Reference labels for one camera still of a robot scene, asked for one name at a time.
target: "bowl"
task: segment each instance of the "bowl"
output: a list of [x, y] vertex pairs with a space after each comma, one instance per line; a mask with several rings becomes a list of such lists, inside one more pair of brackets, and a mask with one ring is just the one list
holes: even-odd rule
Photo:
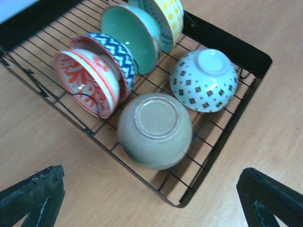
[[155, 68], [160, 54], [160, 28], [144, 10], [125, 5], [110, 6], [103, 13], [101, 31], [130, 50], [140, 74], [148, 74]]
[[111, 68], [117, 68], [121, 78], [119, 80], [119, 102], [127, 99], [134, 86], [136, 74], [133, 57], [127, 47], [109, 35], [100, 32], [88, 32], [71, 37], [70, 48], [84, 49], [111, 58], [115, 65]]
[[55, 70], [67, 91], [86, 111], [108, 118], [119, 100], [120, 87], [110, 66], [93, 52], [69, 49], [54, 56]]
[[232, 62], [219, 50], [189, 52], [170, 75], [175, 97], [199, 112], [222, 110], [234, 96], [238, 77]]
[[122, 111], [117, 131], [128, 156], [152, 170], [177, 164], [187, 153], [193, 133], [186, 108], [162, 93], [133, 99]]
[[183, 30], [184, 10], [179, 0], [129, 0], [130, 5], [148, 12], [160, 25], [160, 46], [169, 53]]

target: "dish rack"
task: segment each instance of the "dish rack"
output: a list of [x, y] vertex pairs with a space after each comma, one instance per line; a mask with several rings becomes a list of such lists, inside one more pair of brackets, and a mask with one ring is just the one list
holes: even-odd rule
[[[174, 50], [161, 53], [151, 74], [138, 75], [129, 98], [109, 119], [101, 120], [73, 101], [53, 69], [53, 55], [68, 49], [72, 35], [98, 31], [104, 9], [117, 3], [124, 2], [40, 0], [0, 25], [0, 62], [167, 204], [183, 208], [218, 158], [272, 60], [257, 48], [185, 11], [184, 29]], [[239, 77], [237, 93], [220, 112], [204, 114], [188, 110], [194, 135], [186, 157], [179, 164], [163, 171], [142, 169], [127, 157], [117, 141], [118, 117], [123, 107], [141, 94], [171, 94], [169, 74], [174, 65], [185, 53], [198, 48], [214, 48], [229, 57]]]

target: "gray bowl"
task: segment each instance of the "gray bowl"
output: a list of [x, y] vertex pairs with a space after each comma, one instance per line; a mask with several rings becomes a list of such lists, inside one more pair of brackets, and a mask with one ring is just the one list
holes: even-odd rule
[[132, 100], [122, 111], [118, 138], [128, 156], [153, 170], [177, 164], [187, 153], [192, 124], [186, 108], [174, 97], [149, 93]]

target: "teal bowl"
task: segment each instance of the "teal bowl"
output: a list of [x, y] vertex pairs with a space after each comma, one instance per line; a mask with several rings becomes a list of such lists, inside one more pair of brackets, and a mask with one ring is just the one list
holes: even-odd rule
[[155, 68], [160, 54], [160, 28], [147, 12], [134, 6], [110, 6], [101, 18], [101, 31], [129, 49], [140, 74]]

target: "wooden table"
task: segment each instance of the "wooden table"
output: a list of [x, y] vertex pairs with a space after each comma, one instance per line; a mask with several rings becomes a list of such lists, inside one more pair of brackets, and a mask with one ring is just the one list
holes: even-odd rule
[[0, 190], [34, 171], [63, 165], [67, 193], [59, 227], [247, 226], [236, 191], [246, 167], [303, 193], [301, 1], [191, 0], [183, 5], [274, 61], [190, 204], [175, 209], [162, 202], [2, 67]]

